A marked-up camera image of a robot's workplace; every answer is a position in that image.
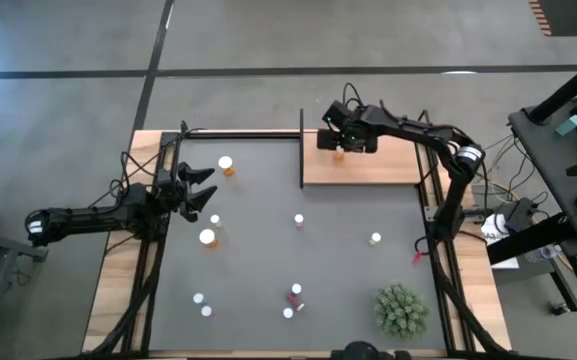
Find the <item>red object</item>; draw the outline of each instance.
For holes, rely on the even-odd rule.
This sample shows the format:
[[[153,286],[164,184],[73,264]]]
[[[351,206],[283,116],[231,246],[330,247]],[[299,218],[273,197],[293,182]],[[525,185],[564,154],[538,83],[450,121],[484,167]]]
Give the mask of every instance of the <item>red object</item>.
[[[420,252],[415,254],[414,259],[412,259],[412,264],[417,265],[419,263],[419,261],[421,260],[421,256],[422,256],[422,254]]]
[[[292,305],[292,307],[297,310],[297,311],[301,311],[301,309],[304,308],[304,304],[299,301],[299,299],[297,299],[297,296],[295,296],[295,294],[290,293],[288,294],[288,296],[286,296],[286,299],[288,299],[288,302],[290,303],[290,305]]]

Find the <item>table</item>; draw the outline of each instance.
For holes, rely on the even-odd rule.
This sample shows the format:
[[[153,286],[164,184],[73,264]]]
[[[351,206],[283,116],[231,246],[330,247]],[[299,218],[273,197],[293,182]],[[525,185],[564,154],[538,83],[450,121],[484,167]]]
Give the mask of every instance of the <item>table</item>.
[[[574,106],[574,103],[564,105],[542,125],[532,123],[523,111],[510,115],[513,132],[530,155],[562,213],[490,246],[493,264],[555,242],[563,242],[566,255],[577,255],[577,176],[566,175],[566,169],[577,164],[577,134],[559,136],[555,132],[569,118]],[[532,236],[536,233],[543,236]]]
[[[261,133],[285,133],[294,134],[295,130],[269,130],[261,131]],[[139,162],[145,162],[158,151],[158,145],[161,137],[161,131],[138,131],[135,133],[131,147],[131,154]],[[230,133],[233,131],[210,131],[204,134],[219,134]],[[250,131],[239,131],[241,134],[250,133]],[[424,170],[426,163],[421,161],[415,164],[418,169]],[[440,171],[441,186],[447,187],[447,174]],[[145,173],[137,173],[134,177],[135,181],[142,181],[149,183],[150,179]],[[424,187],[431,185],[431,179],[424,182]],[[428,194],[432,195],[433,190],[429,187]],[[465,202],[472,202],[472,198],[465,199]],[[109,236],[108,246],[125,238],[125,233],[116,232]],[[150,247],[156,247],[156,244],[150,244]],[[91,317],[89,321],[88,331],[85,337],[83,349],[94,348],[107,334],[107,332],[114,326],[116,320],[121,316],[130,299],[130,292],[134,278],[134,268],[137,263],[137,253],[140,244],[138,241],[129,241],[121,247],[113,250],[104,260],[102,270],[100,273],[97,293],[93,304]],[[455,241],[455,250],[459,261],[459,271],[463,283],[464,292],[468,304],[478,316],[482,324],[487,328],[491,335],[502,346],[509,348],[508,334],[506,331],[501,306],[496,293],[494,280],[492,277],[492,270],[490,269],[488,259],[486,256],[485,246],[478,240],[470,239],[468,236],[460,236]],[[464,339],[460,337],[459,319],[450,308],[451,326],[455,334],[456,347],[463,348]],[[146,312],[146,306],[143,307],[137,319],[137,327],[133,336],[133,347],[139,346],[141,339],[141,331],[143,330],[143,322]],[[441,349],[416,349],[414,353],[419,356],[441,356]],[[194,349],[193,351],[177,351],[172,354],[167,352],[157,351],[160,355],[170,356],[193,356],[193,357],[210,357],[210,356],[322,356],[327,351],[315,350],[315,348],[304,348],[302,350],[288,349],[264,349],[247,348],[247,349]]]

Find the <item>white cap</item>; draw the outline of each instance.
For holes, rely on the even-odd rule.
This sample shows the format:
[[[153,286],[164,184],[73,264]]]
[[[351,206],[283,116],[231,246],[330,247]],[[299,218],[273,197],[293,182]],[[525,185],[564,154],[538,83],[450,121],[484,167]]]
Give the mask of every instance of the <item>white cap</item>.
[[[201,304],[202,302],[204,302],[204,294],[202,293],[196,293],[193,297],[192,297],[192,301],[195,302],[195,304]]]
[[[228,169],[232,166],[232,159],[230,156],[222,156],[219,158],[219,167],[222,169]]]
[[[210,306],[204,306],[201,308],[201,315],[210,316],[212,315],[212,308]]]
[[[199,233],[199,241],[201,241],[201,243],[204,245],[208,245],[214,240],[215,232],[210,229],[202,230],[201,233]]]
[[[292,309],[290,309],[290,308],[285,308],[285,309],[284,309],[284,317],[285,317],[286,319],[290,319],[293,314],[294,314],[294,312],[292,311]]]

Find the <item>gray floor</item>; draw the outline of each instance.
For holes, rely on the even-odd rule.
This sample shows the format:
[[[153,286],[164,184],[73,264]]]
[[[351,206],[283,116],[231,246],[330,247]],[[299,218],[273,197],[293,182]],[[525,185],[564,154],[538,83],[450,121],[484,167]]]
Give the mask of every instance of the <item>gray floor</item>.
[[[144,69],[163,4],[0,0],[0,71]],[[179,0],[160,68],[570,63],[577,63],[577,38],[543,37],[527,0]],[[145,128],[178,128],[182,119],[193,127],[292,128],[300,107],[307,125],[316,126],[352,81],[366,101],[383,98],[391,111],[411,116],[427,108],[433,121],[491,144],[508,133],[508,113],[540,101],[570,76],[158,79]],[[0,80],[1,234],[22,240],[28,211],[85,206],[106,190],[119,173],[142,85]],[[520,161],[510,151],[495,179],[508,182]],[[542,189],[534,176],[518,192],[535,196]],[[551,199],[545,209],[557,211]],[[0,314],[0,359],[78,352],[103,240],[55,244],[33,282],[10,290]],[[549,278],[499,286],[513,348],[577,359],[577,314],[543,312],[558,299],[554,289]]]

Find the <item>succulent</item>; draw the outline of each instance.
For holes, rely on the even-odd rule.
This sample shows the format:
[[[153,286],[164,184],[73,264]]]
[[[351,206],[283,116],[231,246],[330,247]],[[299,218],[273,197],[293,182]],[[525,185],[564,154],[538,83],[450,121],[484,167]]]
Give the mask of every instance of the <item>succulent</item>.
[[[426,332],[428,307],[421,297],[401,284],[379,290],[375,302],[377,326],[386,334],[404,340]]]

